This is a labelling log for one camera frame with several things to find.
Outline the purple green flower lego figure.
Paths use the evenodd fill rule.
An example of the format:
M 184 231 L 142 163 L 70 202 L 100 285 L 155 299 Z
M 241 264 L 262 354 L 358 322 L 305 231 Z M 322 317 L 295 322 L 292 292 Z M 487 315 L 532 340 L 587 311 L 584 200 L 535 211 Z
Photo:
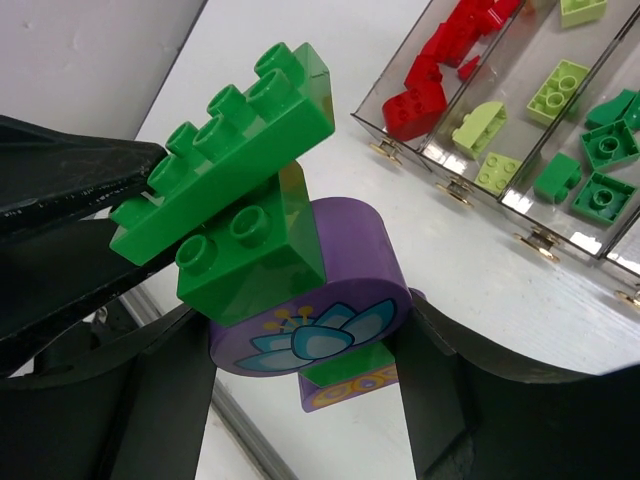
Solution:
M 209 354 L 246 377 L 297 377 L 305 411 L 397 382 L 385 339 L 411 295 L 384 222 L 352 198 L 309 197 L 291 164 L 190 236 L 178 297 L 209 319 Z

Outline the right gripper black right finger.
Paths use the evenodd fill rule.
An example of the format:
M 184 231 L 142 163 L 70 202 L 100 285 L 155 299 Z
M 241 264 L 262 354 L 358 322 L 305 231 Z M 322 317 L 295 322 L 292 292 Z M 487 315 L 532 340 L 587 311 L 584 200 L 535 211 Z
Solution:
M 553 366 L 411 301 L 391 346 L 418 478 L 638 477 L 637 366 Z

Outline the small red lego wedge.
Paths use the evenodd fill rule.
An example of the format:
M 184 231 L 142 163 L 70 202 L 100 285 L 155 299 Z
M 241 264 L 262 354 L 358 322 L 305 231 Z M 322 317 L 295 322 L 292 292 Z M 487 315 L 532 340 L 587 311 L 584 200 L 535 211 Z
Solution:
M 476 55 L 472 59 L 468 60 L 462 66 L 457 69 L 457 76 L 462 82 L 466 82 L 476 70 L 480 61 L 480 56 Z

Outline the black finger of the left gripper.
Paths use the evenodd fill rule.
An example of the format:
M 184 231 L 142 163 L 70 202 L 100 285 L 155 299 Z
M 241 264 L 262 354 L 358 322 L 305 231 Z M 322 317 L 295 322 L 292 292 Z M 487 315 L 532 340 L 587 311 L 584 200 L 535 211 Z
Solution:
M 166 150 L 1 117 L 1 241 L 19 242 L 147 189 Z
M 136 266 L 109 243 L 116 225 L 81 220 L 1 246 L 1 376 L 174 261 L 171 245 Z

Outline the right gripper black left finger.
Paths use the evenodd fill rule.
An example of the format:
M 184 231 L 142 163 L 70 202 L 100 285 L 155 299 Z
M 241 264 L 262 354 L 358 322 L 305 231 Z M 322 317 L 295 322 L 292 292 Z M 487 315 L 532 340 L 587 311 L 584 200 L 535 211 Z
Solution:
M 97 479 L 123 380 L 100 348 L 43 374 L 2 380 L 2 478 Z

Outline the red lego brick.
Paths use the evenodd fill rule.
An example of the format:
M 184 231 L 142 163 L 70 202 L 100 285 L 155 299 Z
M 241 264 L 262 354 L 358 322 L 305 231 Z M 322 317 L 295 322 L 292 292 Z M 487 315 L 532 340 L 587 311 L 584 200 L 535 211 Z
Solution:
M 458 69 L 482 36 L 500 30 L 518 1 L 459 1 L 426 41 L 403 82 L 382 105 L 387 133 L 402 142 L 430 133 L 448 108 L 442 65 Z

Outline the dark green square lego brick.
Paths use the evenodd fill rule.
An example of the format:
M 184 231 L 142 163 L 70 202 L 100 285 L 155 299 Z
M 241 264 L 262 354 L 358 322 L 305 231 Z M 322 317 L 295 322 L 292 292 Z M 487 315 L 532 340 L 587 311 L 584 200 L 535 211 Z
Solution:
M 639 159 L 639 145 L 624 119 L 580 136 L 587 161 L 595 172 L 609 173 Z

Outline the green 2x4 brick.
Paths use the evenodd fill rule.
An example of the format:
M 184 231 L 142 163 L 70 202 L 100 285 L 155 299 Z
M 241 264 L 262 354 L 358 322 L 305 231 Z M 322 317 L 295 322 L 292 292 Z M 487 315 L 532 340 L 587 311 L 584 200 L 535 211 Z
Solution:
M 151 191 L 111 214 L 114 252 L 146 264 L 334 133 L 329 68 L 311 44 L 277 43 L 254 71 L 246 91 L 229 84 L 214 96 L 202 127 L 171 134 Z

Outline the light green square lego brick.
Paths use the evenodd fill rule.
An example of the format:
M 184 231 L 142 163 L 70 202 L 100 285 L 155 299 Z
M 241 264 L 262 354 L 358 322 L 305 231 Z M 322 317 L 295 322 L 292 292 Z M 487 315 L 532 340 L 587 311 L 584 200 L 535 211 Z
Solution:
M 474 183 L 488 192 L 500 195 L 521 166 L 520 160 L 489 152 Z

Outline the dark green lego cluster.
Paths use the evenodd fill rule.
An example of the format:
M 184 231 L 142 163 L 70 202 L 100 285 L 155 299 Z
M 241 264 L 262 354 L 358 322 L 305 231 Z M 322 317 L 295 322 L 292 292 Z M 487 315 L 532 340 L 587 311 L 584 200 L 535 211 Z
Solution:
M 635 137 L 639 131 L 637 91 L 624 89 L 615 98 L 591 109 L 586 115 L 584 133 L 621 119 L 627 122 Z M 587 158 L 586 162 L 589 176 L 582 183 L 580 163 L 564 153 L 556 154 L 535 179 L 534 194 L 540 200 L 557 205 L 564 202 L 575 187 L 579 187 L 580 191 L 571 204 L 571 211 L 593 223 L 611 226 L 626 209 L 638 188 L 612 177 L 611 173 L 616 170 L 609 173 L 595 172 L 589 166 Z

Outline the light green 2x3 lego brick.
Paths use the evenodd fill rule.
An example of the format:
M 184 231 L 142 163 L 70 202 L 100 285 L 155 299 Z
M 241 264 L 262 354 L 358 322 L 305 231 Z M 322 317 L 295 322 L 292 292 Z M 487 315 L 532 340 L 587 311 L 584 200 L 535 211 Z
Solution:
M 562 59 L 528 102 L 529 118 L 550 126 L 589 72 L 589 67 Z

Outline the yellow green lego stack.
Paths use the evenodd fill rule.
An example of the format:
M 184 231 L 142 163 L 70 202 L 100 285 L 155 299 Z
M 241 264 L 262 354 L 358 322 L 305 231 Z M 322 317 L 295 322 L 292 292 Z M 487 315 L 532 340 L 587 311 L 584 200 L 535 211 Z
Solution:
M 572 28 L 597 21 L 604 16 L 606 0 L 561 0 L 561 27 Z

